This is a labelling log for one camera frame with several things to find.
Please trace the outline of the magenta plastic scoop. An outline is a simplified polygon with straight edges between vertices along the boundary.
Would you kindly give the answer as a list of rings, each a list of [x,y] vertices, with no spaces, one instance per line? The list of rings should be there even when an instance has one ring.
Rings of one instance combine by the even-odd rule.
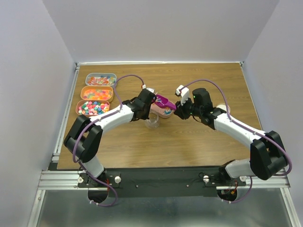
[[[156,95],[155,104],[161,109],[169,108],[173,111],[175,111],[177,109],[176,105],[174,103],[172,103],[167,98],[165,98],[161,95],[158,95],[158,94]]]

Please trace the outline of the clear plastic jar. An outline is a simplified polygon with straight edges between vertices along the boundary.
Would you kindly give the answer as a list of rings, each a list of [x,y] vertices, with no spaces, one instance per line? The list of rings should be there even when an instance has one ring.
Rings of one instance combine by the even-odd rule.
[[[149,129],[158,128],[160,121],[159,116],[155,112],[149,113],[149,118],[144,121],[145,126]]]

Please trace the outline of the pink tray of lollipops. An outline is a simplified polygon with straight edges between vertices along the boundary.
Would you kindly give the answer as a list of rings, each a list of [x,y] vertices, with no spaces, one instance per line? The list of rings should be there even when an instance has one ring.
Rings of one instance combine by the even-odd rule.
[[[160,108],[156,104],[151,105],[151,111],[155,112],[160,118],[167,119],[173,114],[174,110],[166,107]]]

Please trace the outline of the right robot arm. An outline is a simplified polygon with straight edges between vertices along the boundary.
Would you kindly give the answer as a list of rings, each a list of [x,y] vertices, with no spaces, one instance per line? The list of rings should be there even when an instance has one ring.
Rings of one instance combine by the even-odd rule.
[[[180,85],[176,89],[174,112],[182,120],[193,117],[213,130],[228,134],[250,150],[250,157],[243,160],[232,160],[219,168],[218,181],[229,185],[241,176],[256,176],[267,180],[280,170],[290,165],[286,157],[284,145],[275,131],[264,132],[250,127],[230,116],[219,107],[213,107],[210,95],[204,88],[197,88],[189,98],[189,89]]]

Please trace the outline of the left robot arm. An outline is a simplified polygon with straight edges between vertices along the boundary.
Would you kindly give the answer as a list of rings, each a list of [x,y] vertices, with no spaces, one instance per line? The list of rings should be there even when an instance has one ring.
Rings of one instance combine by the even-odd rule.
[[[73,158],[90,173],[89,182],[101,186],[105,181],[105,168],[97,158],[102,135],[119,125],[146,120],[156,95],[150,88],[143,89],[137,97],[123,101],[115,109],[93,117],[80,115],[76,118],[63,141]]]

